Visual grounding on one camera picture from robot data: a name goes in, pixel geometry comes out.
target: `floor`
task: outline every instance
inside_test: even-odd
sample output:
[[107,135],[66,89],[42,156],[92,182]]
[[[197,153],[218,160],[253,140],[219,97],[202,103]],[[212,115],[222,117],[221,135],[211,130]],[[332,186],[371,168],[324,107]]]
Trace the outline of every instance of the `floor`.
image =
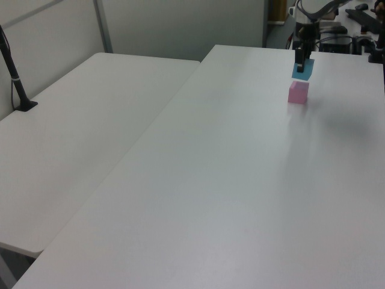
[[[8,268],[11,270],[13,276],[16,280],[19,280],[23,274],[27,271],[30,265],[33,263],[34,259],[25,257],[21,254],[0,249],[0,255],[7,263]],[[0,278],[0,289],[10,289],[5,286],[4,282]]]

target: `cable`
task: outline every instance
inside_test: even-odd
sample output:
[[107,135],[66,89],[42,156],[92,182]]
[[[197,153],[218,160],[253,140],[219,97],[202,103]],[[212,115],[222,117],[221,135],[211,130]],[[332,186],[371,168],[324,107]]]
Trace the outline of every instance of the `cable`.
[[325,41],[329,41],[329,40],[340,39],[340,38],[353,39],[353,37],[351,37],[351,36],[331,36],[331,37],[327,37],[327,38],[318,40],[315,44],[319,44],[319,43],[322,43],[322,42],[325,42]]
[[[11,46],[10,46],[10,43],[8,42],[7,36],[5,35],[4,31],[2,31],[2,35],[4,36],[5,42],[7,42],[8,51],[11,54]],[[11,79],[11,105],[12,105],[13,111],[15,111],[15,107],[13,104],[13,80],[12,79]]]
[[11,46],[10,46],[10,43],[8,42],[7,36],[5,35],[4,31],[2,31],[2,35],[4,36],[5,42],[7,42],[8,51],[11,54]]
[[291,41],[293,40],[293,36],[294,36],[294,33],[292,33],[292,34],[289,36],[288,41],[286,41],[286,49],[289,49],[289,48],[290,48]]
[[12,79],[11,79],[11,105],[12,105],[13,111],[15,111],[14,104],[13,104],[13,81],[12,81]]

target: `white surface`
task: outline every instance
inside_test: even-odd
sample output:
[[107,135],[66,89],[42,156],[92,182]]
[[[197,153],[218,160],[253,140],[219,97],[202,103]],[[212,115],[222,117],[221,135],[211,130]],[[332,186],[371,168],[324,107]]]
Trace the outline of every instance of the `white surface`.
[[215,44],[262,46],[262,0],[103,0],[115,53],[199,60]]
[[32,12],[53,0],[1,0],[0,25]]
[[[27,2],[34,1],[23,2],[28,7],[32,4]],[[65,0],[4,32],[29,98],[93,54],[104,51],[93,1]],[[0,120],[11,112],[11,78],[0,57]]]
[[313,56],[301,106],[294,51],[216,46],[15,289],[383,289],[382,67]]
[[96,54],[0,122],[0,246],[37,256],[199,64]]

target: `tabletop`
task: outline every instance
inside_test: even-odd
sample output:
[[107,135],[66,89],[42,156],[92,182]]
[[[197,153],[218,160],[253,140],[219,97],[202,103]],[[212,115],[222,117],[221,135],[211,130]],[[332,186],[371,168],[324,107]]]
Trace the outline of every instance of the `tabletop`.
[[383,289],[382,66],[312,57],[304,106],[294,51],[214,47],[15,289]]
[[0,122],[0,246],[36,257],[199,65],[96,54]]

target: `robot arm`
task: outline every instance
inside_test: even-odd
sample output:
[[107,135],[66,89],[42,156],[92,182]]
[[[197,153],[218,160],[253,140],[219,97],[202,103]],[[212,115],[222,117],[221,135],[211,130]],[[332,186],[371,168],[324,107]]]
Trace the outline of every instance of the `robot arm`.
[[319,34],[321,18],[350,0],[296,0],[291,8],[291,15],[295,18],[295,35],[300,39],[301,46],[295,50],[297,71],[304,71],[304,64],[310,58],[311,51]]
[[296,0],[296,20],[307,24],[318,22],[323,16],[337,10],[350,0]]

